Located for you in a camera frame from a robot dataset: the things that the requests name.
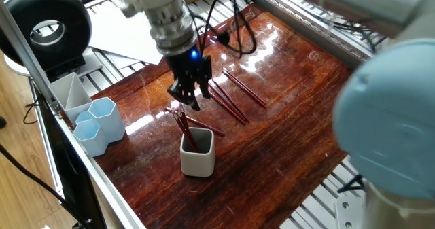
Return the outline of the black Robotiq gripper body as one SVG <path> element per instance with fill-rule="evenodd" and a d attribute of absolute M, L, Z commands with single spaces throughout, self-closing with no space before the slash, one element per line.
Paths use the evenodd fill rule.
<path fill-rule="evenodd" d="M 205 85 L 205 63 L 198 48 L 190 48 L 177 55 L 164 57 L 173 73 L 171 87 L 194 87 Z"/>

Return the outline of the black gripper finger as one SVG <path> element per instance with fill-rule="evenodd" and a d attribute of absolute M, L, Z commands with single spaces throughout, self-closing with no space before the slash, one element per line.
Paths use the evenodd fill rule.
<path fill-rule="evenodd" d="M 194 88 L 189 88 L 179 80 L 175 80 L 167 88 L 167 92 L 177 101 L 190 106 L 195 111 L 200 111 L 200 107 L 194 95 Z"/>
<path fill-rule="evenodd" d="M 206 99 L 210 99 L 211 95 L 209 93 L 209 80 L 212 78 L 212 68 L 211 68 L 211 57 L 203 56 L 201 59 L 201 65 L 198 72 L 197 83 L 200 86 L 202 95 Z"/>

